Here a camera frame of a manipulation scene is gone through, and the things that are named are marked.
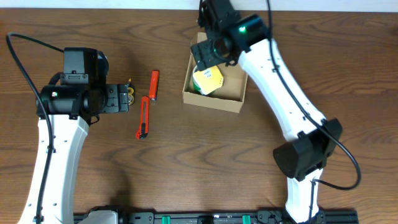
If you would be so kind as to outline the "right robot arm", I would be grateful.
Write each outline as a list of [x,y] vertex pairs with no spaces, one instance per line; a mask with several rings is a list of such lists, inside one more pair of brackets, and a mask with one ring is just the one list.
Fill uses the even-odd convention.
[[327,120],[305,96],[260,16],[241,17],[229,1],[206,0],[199,3],[198,25],[207,39],[191,47],[197,69],[239,65],[257,85],[286,140],[273,151],[287,177],[285,210],[295,223],[311,222],[319,212],[314,180],[335,150],[331,137],[341,136],[340,122]]

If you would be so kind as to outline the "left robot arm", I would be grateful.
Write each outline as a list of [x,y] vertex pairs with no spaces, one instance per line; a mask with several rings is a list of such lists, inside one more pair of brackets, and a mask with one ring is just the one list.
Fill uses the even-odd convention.
[[63,51],[63,71],[36,102],[39,145],[20,223],[73,223],[73,196],[81,150],[92,118],[129,110],[127,85],[108,84],[104,54],[85,47]]

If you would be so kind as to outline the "black gold correction tape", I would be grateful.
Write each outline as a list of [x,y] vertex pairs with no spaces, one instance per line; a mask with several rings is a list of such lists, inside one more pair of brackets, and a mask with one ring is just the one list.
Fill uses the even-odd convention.
[[128,84],[127,84],[127,93],[128,93],[128,105],[131,106],[135,102],[135,88],[134,85],[132,84],[131,79],[129,79]]

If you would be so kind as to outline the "green tape roll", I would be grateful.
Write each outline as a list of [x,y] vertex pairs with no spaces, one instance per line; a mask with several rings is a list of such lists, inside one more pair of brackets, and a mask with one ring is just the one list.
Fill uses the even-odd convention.
[[198,66],[194,66],[192,72],[192,82],[195,91],[199,92],[201,95],[206,95],[206,92],[202,90],[202,84],[204,84],[206,75],[204,71],[199,71]]

